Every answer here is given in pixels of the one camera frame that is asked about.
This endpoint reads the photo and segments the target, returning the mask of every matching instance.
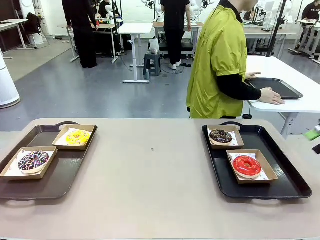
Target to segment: black collar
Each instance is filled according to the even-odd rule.
[[[220,6],[227,8],[227,9],[232,9],[235,13],[236,19],[240,22],[243,23],[244,21],[242,21],[242,18],[240,16],[240,13],[238,12],[238,10],[235,8],[235,6],[233,6],[231,4],[231,2],[229,2],[228,0],[221,0],[219,3]]]

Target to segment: floor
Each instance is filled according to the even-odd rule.
[[[5,60],[14,82],[33,72],[37,68],[58,57],[70,49],[70,44],[63,43],[62,40],[56,40],[48,37],[50,46],[37,50],[12,50],[5,53],[5,57],[12,57],[11,60]]]
[[[113,65],[110,58],[98,58],[98,67],[92,69],[81,68],[79,60],[70,63],[71,58],[72,52],[66,51],[15,82],[21,103],[0,110],[0,131],[20,131],[39,118],[189,117],[185,102],[192,68],[181,67],[181,74],[172,74],[166,59],[162,61],[166,72],[151,77],[150,84],[123,84],[122,80],[133,79],[133,72],[126,67],[132,62],[131,52]],[[282,60],[320,83],[320,65],[287,51]],[[249,112],[254,118],[271,122],[279,131],[285,122],[277,113],[250,110],[246,103],[243,113]],[[307,132],[318,119],[320,114],[300,114],[291,133]]]

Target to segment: shoe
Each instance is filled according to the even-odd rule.
[[[182,64],[182,61],[181,61],[181,59],[180,59],[180,61],[178,61],[178,62],[176,62],[176,67],[178,68],[178,67],[180,67],[180,65]]]
[[[177,70],[177,65],[176,64],[169,64],[169,68],[171,68],[172,70]]]

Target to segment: person in green shirt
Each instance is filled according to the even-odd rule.
[[[259,73],[246,74],[248,52],[240,13],[257,2],[221,0],[205,22],[187,90],[191,118],[236,118],[242,114],[243,101],[285,103],[271,88],[260,90],[245,83]]]

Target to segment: red donut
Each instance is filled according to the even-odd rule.
[[[260,163],[249,156],[238,156],[232,165],[237,174],[247,179],[256,178],[261,172]]]

